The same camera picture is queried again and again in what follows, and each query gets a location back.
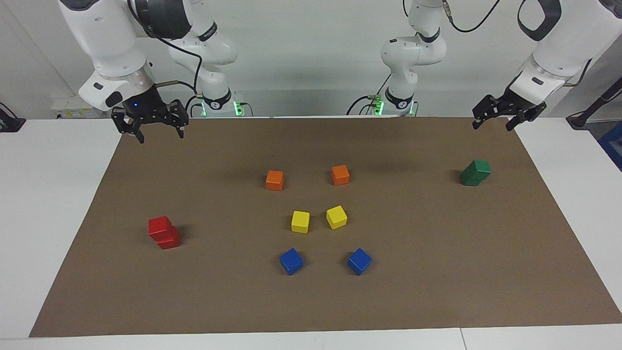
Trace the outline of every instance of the black cable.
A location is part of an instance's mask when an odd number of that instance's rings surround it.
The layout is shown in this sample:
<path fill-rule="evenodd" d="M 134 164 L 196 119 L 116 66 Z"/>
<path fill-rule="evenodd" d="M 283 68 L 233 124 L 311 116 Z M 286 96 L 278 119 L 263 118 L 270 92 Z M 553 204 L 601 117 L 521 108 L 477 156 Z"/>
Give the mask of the black cable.
<path fill-rule="evenodd" d="M 369 107 L 374 107 L 374 105 L 372 105 L 371 103 L 369 105 L 365 105 L 361 108 L 361 111 L 358 112 L 359 115 L 363 115 L 363 110 L 365 109 L 365 107 L 368 107 L 367 112 L 365 112 L 365 115 L 367 115 L 369 113 Z"/>
<path fill-rule="evenodd" d="M 195 95 L 197 94 L 197 91 L 192 87 L 192 85 L 188 84 L 187 82 L 183 82 L 181 80 L 174 80 L 172 82 L 157 83 L 155 85 L 155 87 L 157 87 L 157 88 L 160 88 L 160 87 L 170 87 L 170 86 L 173 86 L 173 85 L 183 85 L 185 87 L 190 88 L 195 93 Z"/>
<path fill-rule="evenodd" d="M 17 119 L 17 114 L 15 114 L 15 112 L 13 112 L 7 105 L 5 105 L 4 103 L 0 102 L 0 105 L 3 106 L 7 111 L 11 112 L 11 114 L 13 115 L 13 117 L 15 117 L 15 119 Z"/>
<path fill-rule="evenodd" d="M 382 84 L 382 86 L 378 89 L 378 92 L 376 92 L 376 95 L 380 95 L 380 92 L 383 90 L 383 87 L 385 85 L 387 85 L 387 82 L 389 81 L 389 79 L 391 78 L 391 73 L 389 73 L 389 76 L 387 77 L 387 79 L 384 80 L 384 83 Z M 369 108 L 367 108 L 367 111 L 365 111 L 365 115 L 367 115 L 369 113 Z"/>
<path fill-rule="evenodd" d="M 457 30 L 458 32 L 461 32 L 461 33 L 470 33 L 470 32 L 476 31 L 479 27 L 481 27 L 481 25 L 482 25 L 482 24 L 484 24 L 484 22 L 486 22 L 486 20 L 487 20 L 487 19 L 490 17 L 490 15 L 493 13 L 494 9 L 497 7 L 497 5 L 499 4 L 499 2 L 501 2 L 501 0 L 497 0 L 497 1 L 494 3 L 493 7 L 491 7 L 490 11 L 488 11 L 488 13 L 486 14 L 486 17 L 484 17 L 484 19 L 482 19 L 482 20 L 481 20 L 481 22 L 480 22 L 477 26 L 475 26 L 475 27 L 473 27 L 473 28 L 471 28 L 471 29 L 461 29 L 461 28 L 458 28 L 458 27 L 457 27 L 457 26 L 453 23 L 453 16 L 452 16 L 452 12 L 451 12 L 451 10 L 449 9 L 449 3 L 447 2 L 447 0 L 443 0 L 443 4 L 445 5 L 445 13 L 447 14 L 447 19 L 449 19 L 449 23 L 451 23 L 452 27 L 453 27 L 455 30 Z"/>
<path fill-rule="evenodd" d="M 172 47 L 173 49 L 179 50 L 179 51 L 181 51 L 181 52 L 183 52 L 185 54 L 188 54 L 188 55 L 191 55 L 191 56 L 194 56 L 194 57 L 198 58 L 198 65 L 197 65 L 197 71 L 195 72 L 194 88 L 193 88 L 195 91 L 197 91 L 198 73 L 199 73 L 199 71 L 201 71 L 201 66 L 203 65 L 203 57 L 201 57 L 201 55 L 195 54 L 194 52 L 190 52 L 190 51 L 182 49 L 181 47 L 175 46 L 175 45 L 171 44 L 170 42 L 164 40 L 161 37 L 156 37 L 156 39 L 161 41 L 165 45 L 168 45 L 168 46 Z"/>
<path fill-rule="evenodd" d="M 356 101 L 354 101 L 354 103 L 352 103 L 352 106 L 350 106 L 350 108 L 348 109 L 348 111 L 346 112 L 346 115 L 350 115 L 350 112 L 352 111 L 352 109 L 354 108 L 354 106 L 356 106 L 357 103 L 359 103 L 360 101 L 363 101 L 365 99 L 369 99 L 368 96 L 362 96 L 356 99 Z"/>
<path fill-rule="evenodd" d="M 414 116 L 417 116 L 417 113 L 419 112 L 419 102 L 418 101 L 413 102 L 413 104 L 415 103 L 417 104 L 417 109 L 415 110 Z"/>
<path fill-rule="evenodd" d="M 192 115 L 192 111 L 194 111 L 194 108 L 195 108 L 195 107 L 198 107 L 198 106 L 199 106 L 199 107 L 202 107 L 202 106 L 203 106 L 203 104 L 202 104 L 202 103 L 195 103 L 194 105 L 192 105 L 192 107 L 191 107 L 191 109 L 190 109 L 190 117 L 191 117 L 191 118 L 194 118 L 194 116 Z"/>
<path fill-rule="evenodd" d="M 593 59 L 589 59 L 587 61 L 587 63 L 585 64 L 585 67 L 583 68 L 583 72 L 581 72 L 581 76 L 579 77 L 579 80 L 577 80 L 576 83 L 566 83 L 563 85 L 563 87 L 577 87 L 579 86 L 579 84 L 581 84 L 581 82 L 583 81 L 583 78 L 585 78 L 585 73 L 587 72 L 587 68 L 589 68 L 590 63 L 592 62 Z"/>
<path fill-rule="evenodd" d="M 198 97 L 195 95 L 193 97 L 190 97 L 190 99 L 188 100 L 188 102 L 186 102 L 186 111 L 188 111 L 188 107 L 190 107 L 190 103 L 193 102 L 194 100 L 196 100 Z"/>
<path fill-rule="evenodd" d="M 147 33 L 147 35 L 149 35 L 150 37 L 156 38 L 157 40 L 159 40 L 160 42 L 164 43 L 165 45 L 172 47 L 175 50 L 179 50 L 187 55 L 191 55 L 194 56 L 196 58 L 198 58 L 198 65 L 197 65 L 197 71 L 195 72 L 195 79 L 194 79 L 194 87 L 192 88 L 192 90 L 195 92 L 195 94 L 197 94 L 197 81 L 198 81 L 198 73 L 201 70 L 201 66 L 203 65 L 203 57 L 201 57 L 201 55 L 197 55 L 194 52 L 190 52 L 187 50 L 182 49 L 181 47 L 175 46 L 173 44 L 171 44 L 170 42 L 164 40 L 161 36 L 157 35 L 156 33 L 152 32 L 149 27 L 145 26 L 140 18 L 138 18 L 138 15 L 136 14 L 136 12 L 134 11 L 134 8 L 132 7 L 132 2 L 131 0 L 128 0 L 128 7 L 129 7 L 129 12 L 132 13 L 132 17 L 136 20 L 136 22 L 138 22 L 138 24 L 141 25 L 142 29 L 145 30 L 145 33 Z"/>
<path fill-rule="evenodd" d="M 251 109 L 251 116 L 255 116 L 255 112 L 253 112 L 253 106 L 251 106 L 248 102 L 240 102 L 240 106 L 248 106 Z"/>

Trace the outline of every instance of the blue cube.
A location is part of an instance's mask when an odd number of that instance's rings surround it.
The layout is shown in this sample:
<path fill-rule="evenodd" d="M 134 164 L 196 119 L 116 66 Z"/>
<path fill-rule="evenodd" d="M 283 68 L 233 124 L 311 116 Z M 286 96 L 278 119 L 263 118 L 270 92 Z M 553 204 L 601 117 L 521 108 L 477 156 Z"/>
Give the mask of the blue cube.
<path fill-rule="evenodd" d="M 285 269 L 285 272 L 287 272 L 290 276 L 302 268 L 302 257 L 294 248 L 291 248 L 287 251 L 287 253 L 281 255 L 279 260 L 281 261 L 281 265 Z"/>
<path fill-rule="evenodd" d="M 357 249 L 348 259 L 348 266 L 355 274 L 361 275 L 371 264 L 371 257 L 363 249 Z"/>

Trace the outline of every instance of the green cube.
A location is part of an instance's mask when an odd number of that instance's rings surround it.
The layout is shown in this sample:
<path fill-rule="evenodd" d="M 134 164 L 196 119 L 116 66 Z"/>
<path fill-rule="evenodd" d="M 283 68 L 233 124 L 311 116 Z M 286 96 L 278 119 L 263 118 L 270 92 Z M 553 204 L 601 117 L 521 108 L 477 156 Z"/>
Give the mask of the green cube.
<path fill-rule="evenodd" d="M 487 161 L 475 160 L 462 172 L 464 186 L 479 186 L 491 173 Z"/>

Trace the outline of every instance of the orange cube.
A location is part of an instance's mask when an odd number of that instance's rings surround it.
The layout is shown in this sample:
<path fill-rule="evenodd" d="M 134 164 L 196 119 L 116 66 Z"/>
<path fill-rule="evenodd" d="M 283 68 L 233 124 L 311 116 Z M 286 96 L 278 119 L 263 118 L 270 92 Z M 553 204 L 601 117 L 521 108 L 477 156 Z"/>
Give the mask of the orange cube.
<path fill-rule="evenodd" d="M 266 177 L 266 188 L 272 191 L 282 191 L 283 190 L 283 172 L 270 170 L 268 171 L 268 176 Z"/>
<path fill-rule="evenodd" d="M 345 185 L 350 182 L 350 173 L 345 165 L 335 166 L 331 173 L 335 186 Z"/>

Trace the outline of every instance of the yellow cube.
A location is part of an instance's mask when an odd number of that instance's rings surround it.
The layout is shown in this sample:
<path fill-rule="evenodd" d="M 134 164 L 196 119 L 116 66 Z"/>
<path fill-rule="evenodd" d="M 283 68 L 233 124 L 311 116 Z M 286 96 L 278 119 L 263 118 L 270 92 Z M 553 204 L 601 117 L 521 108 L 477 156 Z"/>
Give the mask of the yellow cube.
<path fill-rule="evenodd" d="M 326 211 L 326 219 L 330 228 L 336 230 L 348 223 L 348 216 L 342 206 L 334 207 Z"/>
<path fill-rule="evenodd" d="M 309 232 L 309 219 L 311 214 L 308 212 L 295 211 L 292 216 L 292 232 L 306 234 Z"/>

